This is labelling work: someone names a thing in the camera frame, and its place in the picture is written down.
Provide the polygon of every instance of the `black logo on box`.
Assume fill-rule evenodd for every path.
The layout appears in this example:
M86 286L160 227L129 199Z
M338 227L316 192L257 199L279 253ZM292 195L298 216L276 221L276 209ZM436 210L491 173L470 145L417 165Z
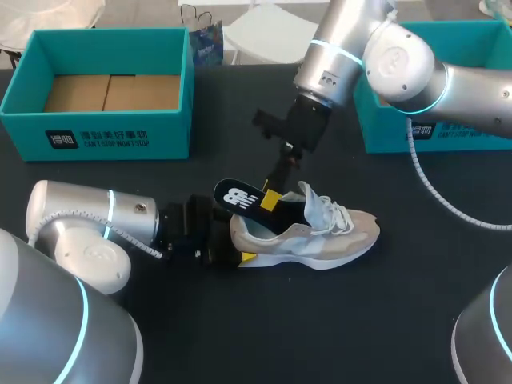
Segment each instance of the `black logo on box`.
M46 136L56 150L76 150L78 143L70 130L48 130Z
M413 139L428 140L434 133L435 122L412 122Z

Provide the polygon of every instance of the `teal cardboard box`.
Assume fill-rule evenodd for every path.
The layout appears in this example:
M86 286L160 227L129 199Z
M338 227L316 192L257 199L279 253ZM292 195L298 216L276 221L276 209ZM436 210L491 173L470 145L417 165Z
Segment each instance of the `teal cardboard box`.
M443 62L512 70L512 33L502 22L407 22L403 26L423 38ZM364 75L357 84L354 101L366 152L409 152L406 116L379 100ZM412 118L417 151L512 149L512 140L483 134L470 126L416 123Z
M184 159L193 98L186 28L37 30L0 118L28 162Z

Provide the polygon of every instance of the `metal bolt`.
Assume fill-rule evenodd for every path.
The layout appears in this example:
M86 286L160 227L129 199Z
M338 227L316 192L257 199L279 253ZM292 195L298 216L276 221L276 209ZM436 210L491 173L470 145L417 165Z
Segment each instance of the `metal bolt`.
M135 206L135 212L137 212L138 214L142 214L142 213L146 212L146 210L147 210L146 204L139 203Z

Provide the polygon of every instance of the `shoe sole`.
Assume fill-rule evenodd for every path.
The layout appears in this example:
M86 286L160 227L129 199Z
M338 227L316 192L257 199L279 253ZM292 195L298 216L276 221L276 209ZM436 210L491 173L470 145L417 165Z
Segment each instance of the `shoe sole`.
M371 243L367 248L360 250L359 252L346 258L337 258L335 260L318 260L316 258L306 258L304 256L295 256L293 254L257 254L256 258L249 260L248 262L243 262L238 266L238 268L263 268L266 266L276 266L282 262L300 262L301 264L304 264L305 266L308 266L314 270L330 270L332 268L344 266L356 258L363 256L370 250L372 246L374 246L375 242Z

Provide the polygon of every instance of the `teal box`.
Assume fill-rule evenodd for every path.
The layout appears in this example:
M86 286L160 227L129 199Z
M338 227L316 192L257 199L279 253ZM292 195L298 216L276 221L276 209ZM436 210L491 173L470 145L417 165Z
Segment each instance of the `teal box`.
M176 110L44 113L56 75L180 75ZM194 65L186 28L37 30L0 105L23 160L188 158Z
M502 22L406 22L402 25L423 38L443 62L512 70L512 33ZM406 116L392 106L381 104L364 75L356 86L354 101L366 152L409 152ZM417 151L512 149L512 140L449 122L413 122L413 134Z

